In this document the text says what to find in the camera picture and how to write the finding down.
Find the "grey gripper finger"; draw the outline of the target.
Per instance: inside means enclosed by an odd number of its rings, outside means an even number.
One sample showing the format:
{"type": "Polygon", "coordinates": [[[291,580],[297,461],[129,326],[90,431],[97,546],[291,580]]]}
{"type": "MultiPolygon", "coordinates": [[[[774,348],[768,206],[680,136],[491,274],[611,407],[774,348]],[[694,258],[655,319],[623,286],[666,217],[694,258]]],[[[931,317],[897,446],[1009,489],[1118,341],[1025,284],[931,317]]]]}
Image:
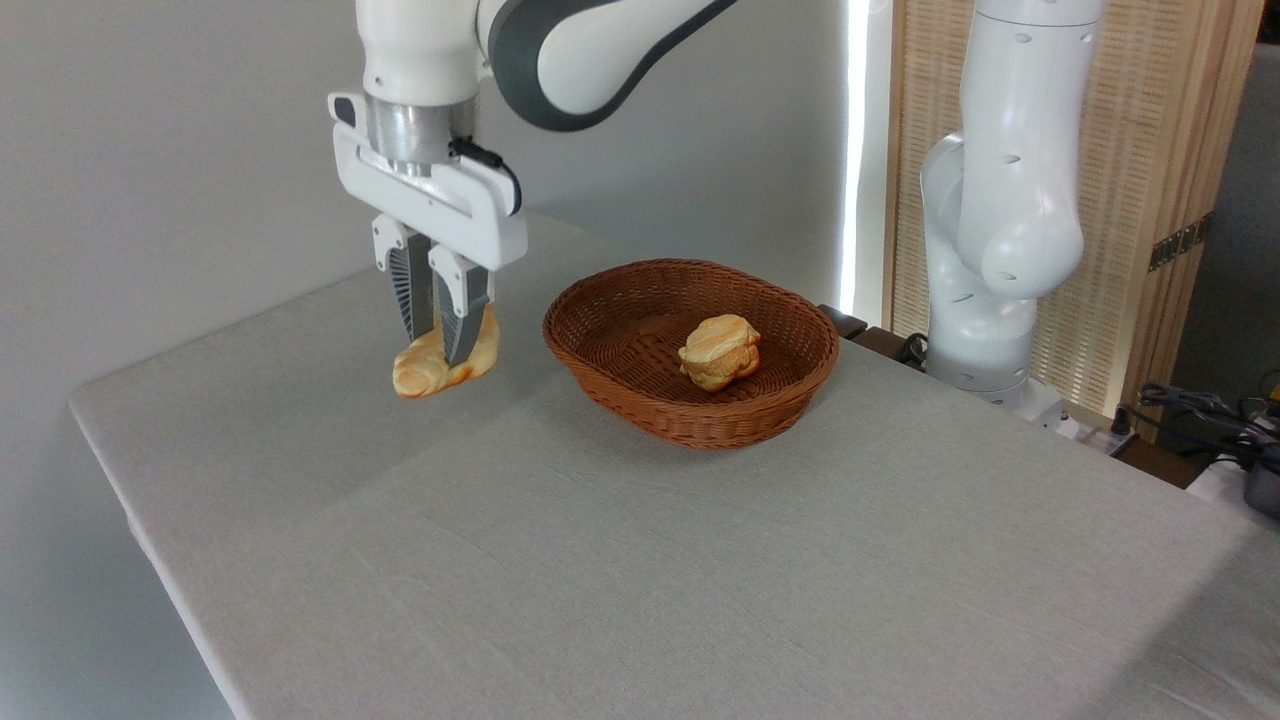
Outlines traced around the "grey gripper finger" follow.
{"type": "Polygon", "coordinates": [[[371,232],[376,268],[390,278],[406,334],[413,342],[429,333],[435,322],[429,261],[433,242],[387,214],[374,219],[371,232]]]}
{"type": "Polygon", "coordinates": [[[428,255],[433,273],[444,359],[460,366],[479,341],[483,314],[492,302],[490,272],[444,245],[428,255]]]}

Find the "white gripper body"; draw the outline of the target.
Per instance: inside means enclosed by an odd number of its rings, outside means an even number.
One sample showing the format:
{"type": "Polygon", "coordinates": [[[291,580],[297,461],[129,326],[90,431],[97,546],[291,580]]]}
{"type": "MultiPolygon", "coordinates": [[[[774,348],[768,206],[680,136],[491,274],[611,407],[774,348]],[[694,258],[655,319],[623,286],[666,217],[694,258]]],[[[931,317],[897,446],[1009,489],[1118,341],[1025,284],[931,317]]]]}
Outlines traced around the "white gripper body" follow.
{"type": "Polygon", "coordinates": [[[416,176],[397,169],[372,147],[362,96],[330,94],[326,100],[337,173],[351,196],[492,272],[527,252],[529,228],[509,174],[466,156],[416,176]]]}

